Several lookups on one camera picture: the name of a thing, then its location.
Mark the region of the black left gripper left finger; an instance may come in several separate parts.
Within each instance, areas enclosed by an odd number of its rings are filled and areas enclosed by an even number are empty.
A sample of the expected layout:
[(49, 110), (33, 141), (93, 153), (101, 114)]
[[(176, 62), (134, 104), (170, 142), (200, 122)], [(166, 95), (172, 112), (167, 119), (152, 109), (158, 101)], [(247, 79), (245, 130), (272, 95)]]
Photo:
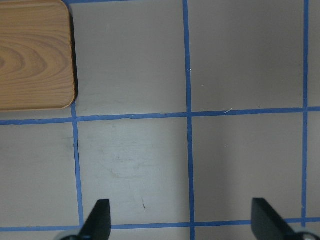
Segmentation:
[(111, 234), (109, 199), (99, 199), (77, 234), (77, 240), (108, 240)]

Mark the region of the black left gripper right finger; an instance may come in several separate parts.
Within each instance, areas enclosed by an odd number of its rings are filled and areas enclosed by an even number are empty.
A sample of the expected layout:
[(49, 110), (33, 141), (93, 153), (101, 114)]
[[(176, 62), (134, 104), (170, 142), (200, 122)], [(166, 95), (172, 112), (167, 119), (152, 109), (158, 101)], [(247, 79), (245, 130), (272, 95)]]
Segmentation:
[(264, 198), (251, 202), (251, 230), (257, 240), (295, 240), (295, 231)]

